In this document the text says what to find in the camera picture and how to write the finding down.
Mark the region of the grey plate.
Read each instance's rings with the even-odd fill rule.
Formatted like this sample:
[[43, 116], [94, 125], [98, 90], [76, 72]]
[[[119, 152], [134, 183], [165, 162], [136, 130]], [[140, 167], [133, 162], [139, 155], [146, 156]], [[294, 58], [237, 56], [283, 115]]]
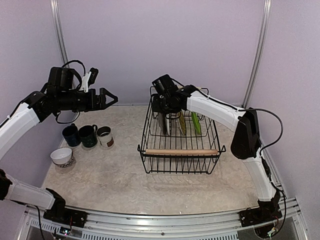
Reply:
[[166, 135], [167, 134], [166, 117], [161, 112], [158, 113], [158, 122], [159, 122], [159, 127], [161, 128], [162, 134]]

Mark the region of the gold patterned plate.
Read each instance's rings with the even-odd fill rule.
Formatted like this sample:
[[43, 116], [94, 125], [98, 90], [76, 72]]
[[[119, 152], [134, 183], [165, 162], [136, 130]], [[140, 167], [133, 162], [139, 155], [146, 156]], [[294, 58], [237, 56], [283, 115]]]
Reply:
[[187, 128], [186, 128], [186, 121], [185, 121], [184, 114], [182, 111], [180, 111], [176, 115], [177, 115], [177, 121], [178, 121], [178, 125], [179, 125], [179, 129], [181, 131], [181, 134], [183, 136], [185, 136], [187, 133]]

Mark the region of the white cup with wood band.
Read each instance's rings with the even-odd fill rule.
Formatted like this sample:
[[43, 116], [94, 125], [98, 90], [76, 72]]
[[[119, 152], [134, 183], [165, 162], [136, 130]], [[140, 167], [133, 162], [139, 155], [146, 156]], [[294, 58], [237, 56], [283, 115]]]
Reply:
[[111, 128], [109, 126], [99, 127], [96, 131], [99, 144], [103, 148], [110, 148], [114, 144]]

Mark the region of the dark green mug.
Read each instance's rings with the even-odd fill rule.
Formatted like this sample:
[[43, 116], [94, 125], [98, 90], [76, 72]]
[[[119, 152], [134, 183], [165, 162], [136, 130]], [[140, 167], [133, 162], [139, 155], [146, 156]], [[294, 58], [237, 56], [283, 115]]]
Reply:
[[97, 145], [98, 139], [96, 135], [96, 131], [98, 130], [98, 126], [93, 125], [85, 125], [82, 126], [79, 130], [79, 137], [82, 142], [82, 145], [85, 148], [93, 148]]

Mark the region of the navy blue mug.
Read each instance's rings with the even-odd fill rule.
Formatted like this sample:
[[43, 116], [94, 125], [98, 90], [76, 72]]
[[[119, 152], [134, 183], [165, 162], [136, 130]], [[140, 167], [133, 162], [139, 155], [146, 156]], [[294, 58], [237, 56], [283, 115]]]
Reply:
[[74, 148], [81, 144], [78, 127], [74, 123], [65, 127], [62, 130], [62, 135], [69, 147]]

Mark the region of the blue white patterned bowl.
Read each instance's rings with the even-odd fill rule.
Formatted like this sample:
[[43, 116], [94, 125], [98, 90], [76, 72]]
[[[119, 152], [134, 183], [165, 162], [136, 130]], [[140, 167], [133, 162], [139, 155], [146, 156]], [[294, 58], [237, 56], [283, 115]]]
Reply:
[[66, 167], [69, 167], [69, 166], [71, 166], [71, 165], [72, 165], [72, 163], [74, 162], [74, 160], [75, 160], [75, 157], [74, 157], [74, 156], [72, 156], [72, 157], [69, 159], [69, 161], [68, 161], [67, 163], [64, 163], [64, 164], [57, 164], [57, 166], [58, 166], [58, 167], [60, 167], [60, 168], [66, 168]]

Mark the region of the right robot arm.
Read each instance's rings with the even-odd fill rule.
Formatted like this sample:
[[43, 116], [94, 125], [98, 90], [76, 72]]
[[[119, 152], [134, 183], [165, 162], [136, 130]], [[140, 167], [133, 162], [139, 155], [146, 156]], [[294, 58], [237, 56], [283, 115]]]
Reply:
[[156, 90], [156, 110], [163, 114], [175, 114], [181, 110], [194, 112], [230, 129], [234, 133], [230, 150], [242, 160], [257, 190], [255, 216], [260, 222], [268, 221], [279, 209], [280, 192], [272, 183], [270, 168], [264, 158], [259, 109], [236, 107], [205, 94], [192, 84], [182, 87], [178, 84], [168, 74], [152, 82]]

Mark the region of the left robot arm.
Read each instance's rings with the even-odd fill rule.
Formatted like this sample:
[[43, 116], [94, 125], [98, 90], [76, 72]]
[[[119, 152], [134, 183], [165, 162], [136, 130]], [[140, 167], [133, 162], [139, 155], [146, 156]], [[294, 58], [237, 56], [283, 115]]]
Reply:
[[[50, 115], [58, 116], [62, 111], [101, 111], [117, 103], [118, 97], [107, 89], [100, 88], [96, 94], [95, 89], [89, 88], [98, 73], [98, 69], [91, 68], [80, 76], [73, 68], [52, 67], [42, 89], [21, 100], [1, 123], [0, 156], [4, 157], [24, 134]], [[61, 223], [70, 218], [65, 200], [55, 191], [24, 183], [4, 170], [0, 171], [0, 199], [37, 206]]]

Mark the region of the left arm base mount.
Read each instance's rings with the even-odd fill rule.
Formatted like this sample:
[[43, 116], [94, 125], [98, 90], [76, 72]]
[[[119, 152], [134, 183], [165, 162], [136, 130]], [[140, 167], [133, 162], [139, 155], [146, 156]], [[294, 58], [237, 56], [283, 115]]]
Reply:
[[52, 210], [46, 210], [43, 214], [43, 218], [46, 220], [78, 228], [85, 227], [87, 217], [87, 212], [70, 208], [63, 209], [62, 213], [54, 213]]

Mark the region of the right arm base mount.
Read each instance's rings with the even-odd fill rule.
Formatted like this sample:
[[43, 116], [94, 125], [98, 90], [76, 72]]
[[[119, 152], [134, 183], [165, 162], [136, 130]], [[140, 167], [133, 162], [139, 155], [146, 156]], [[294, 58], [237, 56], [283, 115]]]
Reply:
[[248, 227], [280, 219], [283, 215], [279, 206], [279, 198], [274, 197], [271, 201], [258, 200], [258, 207], [241, 210], [238, 215], [242, 227]]

